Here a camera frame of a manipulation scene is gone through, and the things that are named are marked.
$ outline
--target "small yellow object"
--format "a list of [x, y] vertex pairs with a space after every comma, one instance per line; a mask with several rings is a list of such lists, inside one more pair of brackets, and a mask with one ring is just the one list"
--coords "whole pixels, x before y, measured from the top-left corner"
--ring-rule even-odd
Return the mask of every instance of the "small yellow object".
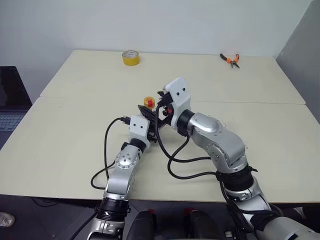
[[122, 53], [123, 63], [127, 66], [134, 66], [140, 63], [140, 56], [137, 51], [124, 51]]
[[146, 96], [143, 103], [148, 109], [153, 109], [155, 107], [155, 99], [152, 96]]

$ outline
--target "laptop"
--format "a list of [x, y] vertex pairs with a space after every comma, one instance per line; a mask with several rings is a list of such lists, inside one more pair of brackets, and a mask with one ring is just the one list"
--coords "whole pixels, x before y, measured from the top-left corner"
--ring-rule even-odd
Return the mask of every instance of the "laptop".
[[15, 66], [0, 66], [0, 149], [32, 106]]

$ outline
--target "laptop screen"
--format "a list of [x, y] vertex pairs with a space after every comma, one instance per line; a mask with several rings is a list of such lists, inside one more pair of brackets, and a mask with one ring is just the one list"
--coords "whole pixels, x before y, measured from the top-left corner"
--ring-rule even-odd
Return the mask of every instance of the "laptop screen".
[[0, 66], [0, 111], [28, 110], [32, 106], [15, 66]]

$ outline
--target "white wall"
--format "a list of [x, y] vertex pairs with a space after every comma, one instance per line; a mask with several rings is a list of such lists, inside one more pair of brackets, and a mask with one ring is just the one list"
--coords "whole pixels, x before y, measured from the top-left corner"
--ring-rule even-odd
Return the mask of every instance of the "white wall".
[[0, 0], [0, 65], [34, 101], [73, 49], [276, 57], [311, 0]]

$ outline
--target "laptop keyboard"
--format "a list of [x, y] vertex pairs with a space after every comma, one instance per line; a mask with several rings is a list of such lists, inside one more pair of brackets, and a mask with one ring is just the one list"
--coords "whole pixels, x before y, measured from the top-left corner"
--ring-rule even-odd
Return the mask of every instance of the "laptop keyboard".
[[0, 132], [15, 130], [23, 117], [23, 115], [0, 115]]

